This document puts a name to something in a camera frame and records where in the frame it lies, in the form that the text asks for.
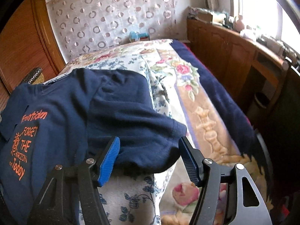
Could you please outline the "navy printed t-shirt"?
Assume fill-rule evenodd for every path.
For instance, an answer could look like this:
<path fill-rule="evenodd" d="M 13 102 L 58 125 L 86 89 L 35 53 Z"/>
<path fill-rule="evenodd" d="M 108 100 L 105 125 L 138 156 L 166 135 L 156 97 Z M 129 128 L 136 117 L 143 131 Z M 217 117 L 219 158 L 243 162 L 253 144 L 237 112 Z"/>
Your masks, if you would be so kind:
<path fill-rule="evenodd" d="M 79 68 L 49 84 L 22 84 L 1 113 L 4 202 L 26 224 L 47 174 L 71 167 L 120 139 L 115 166 L 128 175 L 161 173 L 179 158 L 184 124 L 153 109 L 145 76 Z"/>

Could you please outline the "wooden louvered wardrobe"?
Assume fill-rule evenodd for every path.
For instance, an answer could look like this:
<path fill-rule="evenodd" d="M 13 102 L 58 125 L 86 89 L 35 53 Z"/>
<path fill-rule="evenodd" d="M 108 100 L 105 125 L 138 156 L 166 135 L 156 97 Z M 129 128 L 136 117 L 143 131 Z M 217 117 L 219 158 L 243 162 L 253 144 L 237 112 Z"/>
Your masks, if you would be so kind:
<path fill-rule="evenodd" d="M 57 76 L 65 67 L 45 0 L 24 0 L 1 32 L 1 109 L 11 92 L 34 68 L 44 79 Z"/>

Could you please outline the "window with wooden frame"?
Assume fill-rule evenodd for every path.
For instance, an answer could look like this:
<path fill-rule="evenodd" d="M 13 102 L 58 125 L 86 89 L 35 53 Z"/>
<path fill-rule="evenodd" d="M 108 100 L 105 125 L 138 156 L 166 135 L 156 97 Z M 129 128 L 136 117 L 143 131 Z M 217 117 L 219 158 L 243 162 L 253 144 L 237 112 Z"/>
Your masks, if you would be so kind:
<path fill-rule="evenodd" d="M 299 53 L 299 31 L 277 0 L 233 0 L 234 15 L 263 35 L 282 41 Z"/>

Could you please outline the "navy fringed blanket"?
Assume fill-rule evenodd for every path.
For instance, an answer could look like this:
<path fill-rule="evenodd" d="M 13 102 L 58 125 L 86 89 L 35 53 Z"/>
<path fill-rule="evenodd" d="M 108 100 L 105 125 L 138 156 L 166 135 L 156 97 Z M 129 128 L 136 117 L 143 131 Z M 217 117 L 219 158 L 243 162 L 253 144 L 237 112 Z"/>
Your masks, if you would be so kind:
<path fill-rule="evenodd" d="M 237 145 L 240 153 L 255 158 L 258 165 L 266 169 L 266 158 L 255 130 L 253 130 L 250 121 L 223 85 L 184 43 L 173 40 L 170 45 L 181 59 L 197 68 L 201 86 L 222 118 L 230 137 Z"/>

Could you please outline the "pink bottle on sideboard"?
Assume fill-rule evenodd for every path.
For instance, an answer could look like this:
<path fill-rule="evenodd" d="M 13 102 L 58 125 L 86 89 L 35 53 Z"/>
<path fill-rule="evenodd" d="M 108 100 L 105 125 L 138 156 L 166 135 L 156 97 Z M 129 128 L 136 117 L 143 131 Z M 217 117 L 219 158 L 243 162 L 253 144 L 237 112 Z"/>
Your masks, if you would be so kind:
<path fill-rule="evenodd" d="M 242 15 L 238 15 L 234 18 L 233 28 L 235 31 L 237 31 L 239 33 L 245 29 Z"/>

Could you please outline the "dark circle-patterned folded garment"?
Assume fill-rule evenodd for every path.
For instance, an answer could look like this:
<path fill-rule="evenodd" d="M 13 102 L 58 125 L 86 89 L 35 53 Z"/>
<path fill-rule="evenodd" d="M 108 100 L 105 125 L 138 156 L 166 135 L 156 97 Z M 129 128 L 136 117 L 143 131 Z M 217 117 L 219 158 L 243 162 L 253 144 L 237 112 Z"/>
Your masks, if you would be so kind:
<path fill-rule="evenodd" d="M 45 77 L 43 75 L 43 70 L 41 67 L 36 67 L 32 69 L 20 82 L 27 84 L 41 84 L 45 82 Z"/>

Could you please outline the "cardboard box on sideboard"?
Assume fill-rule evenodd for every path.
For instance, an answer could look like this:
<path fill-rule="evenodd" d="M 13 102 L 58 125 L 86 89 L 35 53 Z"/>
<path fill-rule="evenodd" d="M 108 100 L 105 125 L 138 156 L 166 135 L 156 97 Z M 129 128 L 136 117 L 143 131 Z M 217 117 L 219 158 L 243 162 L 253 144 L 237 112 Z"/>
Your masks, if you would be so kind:
<path fill-rule="evenodd" d="M 214 15 L 212 13 L 198 13 L 198 19 L 203 22 L 212 23 L 214 20 Z"/>

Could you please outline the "circle-patterned sheer curtain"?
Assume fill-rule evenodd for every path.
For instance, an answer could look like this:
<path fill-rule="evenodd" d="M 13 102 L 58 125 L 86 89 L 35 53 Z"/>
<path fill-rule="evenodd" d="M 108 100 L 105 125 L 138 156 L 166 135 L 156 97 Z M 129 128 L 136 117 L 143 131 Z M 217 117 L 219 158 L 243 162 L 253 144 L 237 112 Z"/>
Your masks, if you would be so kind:
<path fill-rule="evenodd" d="M 126 44 L 130 33 L 172 38 L 177 0 L 50 0 L 52 30 L 65 62 Z"/>

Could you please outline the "floral pink quilt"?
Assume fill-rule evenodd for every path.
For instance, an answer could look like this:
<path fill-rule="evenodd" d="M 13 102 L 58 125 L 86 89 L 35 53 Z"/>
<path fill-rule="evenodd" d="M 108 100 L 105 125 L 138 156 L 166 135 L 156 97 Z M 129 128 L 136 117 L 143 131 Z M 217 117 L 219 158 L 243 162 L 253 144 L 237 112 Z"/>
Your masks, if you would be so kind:
<path fill-rule="evenodd" d="M 187 138 L 206 158 L 233 167 L 243 164 L 257 185 L 268 209 L 264 169 L 255 158 L 241 154 L 206 91 L 204 73 L 175 49 L 175 42 L 135 42 L 82 55 L 70 61 L 61 74 L 76 68 L 124 69 L 147 78 L 153 109 L 187 127 Z M 200 189 L 190 181 L 183 161 L 163 173 L 130 178 L 113 172 L 99 190 L 110 224 L 188 224 Z"/>

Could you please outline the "cardboard box with blue items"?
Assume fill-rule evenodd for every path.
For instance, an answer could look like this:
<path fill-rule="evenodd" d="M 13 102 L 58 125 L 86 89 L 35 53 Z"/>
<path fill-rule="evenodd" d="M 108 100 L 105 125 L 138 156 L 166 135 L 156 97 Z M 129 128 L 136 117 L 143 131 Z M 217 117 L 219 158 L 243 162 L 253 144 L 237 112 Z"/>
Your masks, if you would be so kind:
<path fill-rule="evenodd" d="M 149 41 L 150 36 L 148 33 L 139 33 L 137 31 L 131 31 L 129 34 L 129 41 L 137 42 L 137 41 Z"/>

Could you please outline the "wooden sideboard cabinet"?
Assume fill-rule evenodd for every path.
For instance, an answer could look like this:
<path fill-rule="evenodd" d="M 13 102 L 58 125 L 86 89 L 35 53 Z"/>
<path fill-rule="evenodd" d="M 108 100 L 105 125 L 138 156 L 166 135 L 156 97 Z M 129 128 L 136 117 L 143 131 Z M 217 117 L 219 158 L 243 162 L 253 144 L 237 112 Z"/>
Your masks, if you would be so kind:
<path fill-rule="evenodd" d="M 289 59 L 221 26 L 187 19 L 190 49 L 256 123 L 277 101 Z"/>

